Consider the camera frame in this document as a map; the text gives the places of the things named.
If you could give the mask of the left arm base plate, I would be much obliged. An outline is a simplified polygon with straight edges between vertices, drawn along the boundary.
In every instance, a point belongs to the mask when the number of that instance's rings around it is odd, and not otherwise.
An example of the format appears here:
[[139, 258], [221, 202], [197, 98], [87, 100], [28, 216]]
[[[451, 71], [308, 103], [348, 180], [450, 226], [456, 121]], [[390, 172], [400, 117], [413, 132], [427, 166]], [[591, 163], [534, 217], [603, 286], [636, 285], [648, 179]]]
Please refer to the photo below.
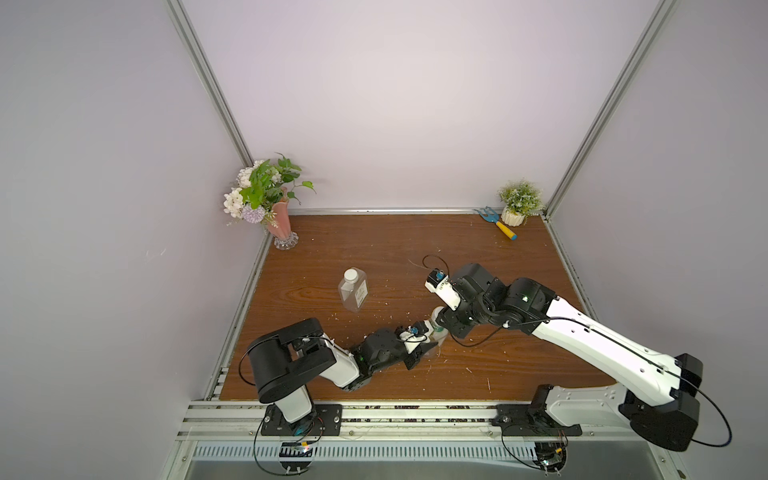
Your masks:
[[309, 414], [295, 422], [289, 422], [277, 405], [270, 405], [265, 412], [259, 434], [266, 437], [340, 435], [343, 406], [341, 404], [315, 404]]

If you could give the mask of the tall clear labelled bottle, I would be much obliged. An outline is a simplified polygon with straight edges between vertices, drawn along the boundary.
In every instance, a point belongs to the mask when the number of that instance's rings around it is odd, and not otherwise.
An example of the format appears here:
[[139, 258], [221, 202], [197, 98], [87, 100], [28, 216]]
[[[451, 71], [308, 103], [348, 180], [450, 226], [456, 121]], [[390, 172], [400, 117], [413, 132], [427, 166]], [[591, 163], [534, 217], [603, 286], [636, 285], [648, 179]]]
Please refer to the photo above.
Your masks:
[[425, 353], [426, 358], [433, 358], [440, 355], [441, 347], [445, 339], [449, 336], [449, 331], [444, 327], [437, 326], [429, 337], [428, 343], [431, 348]]

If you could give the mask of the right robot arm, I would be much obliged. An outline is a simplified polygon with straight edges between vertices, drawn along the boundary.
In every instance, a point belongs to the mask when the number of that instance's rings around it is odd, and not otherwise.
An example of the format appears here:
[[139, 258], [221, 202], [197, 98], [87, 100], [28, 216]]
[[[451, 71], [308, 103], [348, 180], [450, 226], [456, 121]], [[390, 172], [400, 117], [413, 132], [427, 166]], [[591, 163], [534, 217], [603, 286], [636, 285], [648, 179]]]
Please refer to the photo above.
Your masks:
[[629, 428], [670, 451], [682, 452], [692, 443], [703, 374], [696, 357], [654, 351], [530, 278], [506, 285], [476, 263], [462, 267], [456, 277], [434, 269], [425, 286], [445, 304], [434, 321], [456, 338], [483, 324], [519, 331], [572, 353], [613, 379], [607, 387], [539, 386], [526, 414], [536, 434], [591, 424]]

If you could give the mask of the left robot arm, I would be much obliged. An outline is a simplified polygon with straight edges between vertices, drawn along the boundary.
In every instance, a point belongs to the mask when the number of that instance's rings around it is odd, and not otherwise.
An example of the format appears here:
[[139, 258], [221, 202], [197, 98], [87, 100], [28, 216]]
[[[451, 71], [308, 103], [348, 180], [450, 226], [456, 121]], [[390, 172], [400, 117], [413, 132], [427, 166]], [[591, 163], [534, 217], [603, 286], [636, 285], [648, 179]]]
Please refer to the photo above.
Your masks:
[[432, 320], [394, 330], [381, 328], [351, 349], [339, 346], [316, 318], [308, 318], [254, 340], [240, 361], [251, 366], [246, 384], [257, 389], [258, 400], [276, 407], [296, 429], [318, 417], [307, 384], [317, 377], [344, 391], [367, 385], [374, 374], [397, 364], [413, 369], [448, 331]]

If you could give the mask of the square clear plastic bottle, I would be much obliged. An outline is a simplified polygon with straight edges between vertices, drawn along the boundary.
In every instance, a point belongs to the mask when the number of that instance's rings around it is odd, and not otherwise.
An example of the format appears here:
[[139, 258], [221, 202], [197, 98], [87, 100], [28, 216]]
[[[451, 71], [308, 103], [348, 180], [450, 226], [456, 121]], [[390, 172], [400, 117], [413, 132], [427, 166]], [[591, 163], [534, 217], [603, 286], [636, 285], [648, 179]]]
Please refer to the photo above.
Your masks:
[[359, 312], [368, 296], [367, 275], [360, 269], [360, 278], [355, 283], [349, 283], [344, 280], [344, 274], [338, 286], [338, 292], [343, 306], [352, 311]]

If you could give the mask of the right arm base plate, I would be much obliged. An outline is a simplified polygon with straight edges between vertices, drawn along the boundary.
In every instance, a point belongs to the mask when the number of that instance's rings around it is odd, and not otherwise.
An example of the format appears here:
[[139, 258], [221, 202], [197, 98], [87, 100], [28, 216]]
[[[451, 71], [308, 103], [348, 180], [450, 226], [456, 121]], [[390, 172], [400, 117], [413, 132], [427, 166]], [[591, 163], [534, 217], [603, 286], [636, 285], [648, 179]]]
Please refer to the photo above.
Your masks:
[[544, 410], [524, 404], [499, 404], [491, 425], [504, 435], [518, 437], [578, 437], [583, 434], [580, 425], [564, 426]]

